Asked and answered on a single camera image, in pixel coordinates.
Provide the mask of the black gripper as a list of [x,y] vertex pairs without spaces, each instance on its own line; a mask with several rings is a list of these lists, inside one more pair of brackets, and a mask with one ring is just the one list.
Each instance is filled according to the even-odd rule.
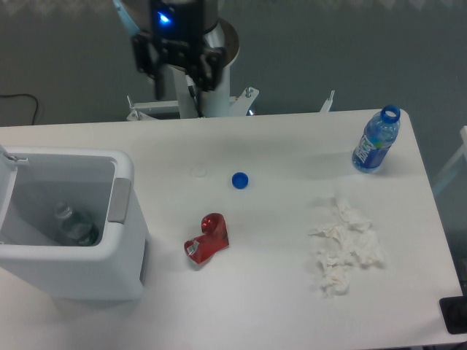
[[189,73],[202,91],[217,88],[227,51],[224,47],[202,49],[203,1],[151,1],[150,24],[152,34],[140,31],[131,43],[136,68],[154,82],[156,99],[166,95],[165,65]]

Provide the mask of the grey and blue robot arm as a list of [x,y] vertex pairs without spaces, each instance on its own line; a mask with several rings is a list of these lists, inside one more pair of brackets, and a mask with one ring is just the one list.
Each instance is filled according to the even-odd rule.
[[222,80],[226,60],[223,43],[208,36],[220,19],[216,1],[114,1],[131,37],[137,71],[155,83],[155,97],[165,95],[163,67],[188,75],[202,91]]

